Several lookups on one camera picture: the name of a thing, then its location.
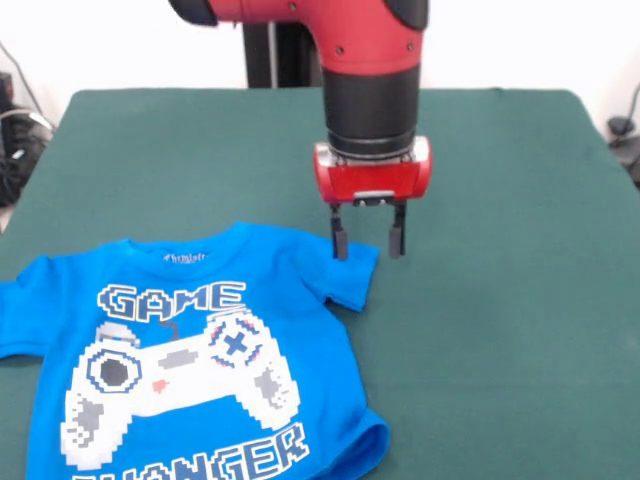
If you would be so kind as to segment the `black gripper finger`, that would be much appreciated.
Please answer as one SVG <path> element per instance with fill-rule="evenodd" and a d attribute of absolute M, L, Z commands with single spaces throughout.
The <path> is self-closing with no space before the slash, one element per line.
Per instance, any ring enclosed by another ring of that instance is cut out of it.
<path fill-rule="evenodd" d="M 395 202 L 393 222 L 389 233 L 389 255 L 393 259 L 405 255 L 406 214 L 407 202 Z"/>
<path fill-rule="evenodd" d="M 329 208 L 333 257 L 344 261 L 348 257 L 348 237 L 342 225 L 340 205 L 330 204 Z"/>

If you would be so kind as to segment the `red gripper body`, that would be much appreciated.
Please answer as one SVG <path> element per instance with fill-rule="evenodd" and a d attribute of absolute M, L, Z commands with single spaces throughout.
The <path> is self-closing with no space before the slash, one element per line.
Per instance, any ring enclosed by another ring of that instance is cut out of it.
<path fill-rule="evenodd" d="M 417 136 L 406 153 L 383 160 L 339 156 L 328 143 L 317 143 L 313 167 L 322 199 L 328 204 L 422 197 L 432 175 L 429 140 Z"/>

